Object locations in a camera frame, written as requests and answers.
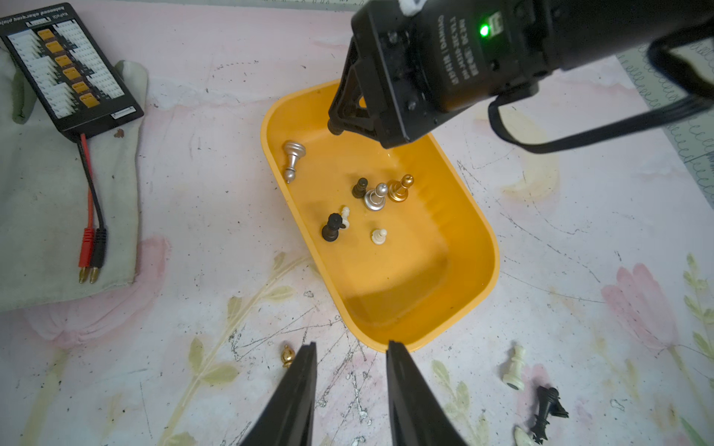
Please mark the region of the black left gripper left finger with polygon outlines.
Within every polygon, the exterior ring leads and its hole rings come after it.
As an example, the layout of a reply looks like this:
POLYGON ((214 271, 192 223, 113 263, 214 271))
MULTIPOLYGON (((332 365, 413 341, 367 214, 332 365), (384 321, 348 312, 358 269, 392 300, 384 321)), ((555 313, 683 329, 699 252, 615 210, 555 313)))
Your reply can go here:
POLYGON ((303 345, 242 445, 312 445, 317 346, 303 345))

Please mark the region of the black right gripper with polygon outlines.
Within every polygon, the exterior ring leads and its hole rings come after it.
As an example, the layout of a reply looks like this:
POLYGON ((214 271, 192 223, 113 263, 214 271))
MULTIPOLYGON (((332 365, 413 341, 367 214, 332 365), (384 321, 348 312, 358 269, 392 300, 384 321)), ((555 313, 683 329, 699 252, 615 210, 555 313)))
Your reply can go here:
POLYGON ((353 37, 328 129, 390 149, 487 100, 507 142, 501 107, 531 98, 539 82, 647 45, 650 64, 685 95, 673 104, 547 143, 572 150, 686 120, 713 106, 713 85, 676 49, 713 35, 710 1, 426 1, 414 15, 370 1, 353 37))

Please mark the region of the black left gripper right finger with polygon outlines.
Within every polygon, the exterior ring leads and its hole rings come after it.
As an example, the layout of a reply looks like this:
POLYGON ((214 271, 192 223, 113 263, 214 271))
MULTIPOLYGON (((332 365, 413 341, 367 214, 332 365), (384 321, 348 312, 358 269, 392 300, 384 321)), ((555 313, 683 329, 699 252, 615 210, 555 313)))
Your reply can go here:
POLYGON ((466 445, 434 397, 404 344, 386 353, 393 445, 466 445))

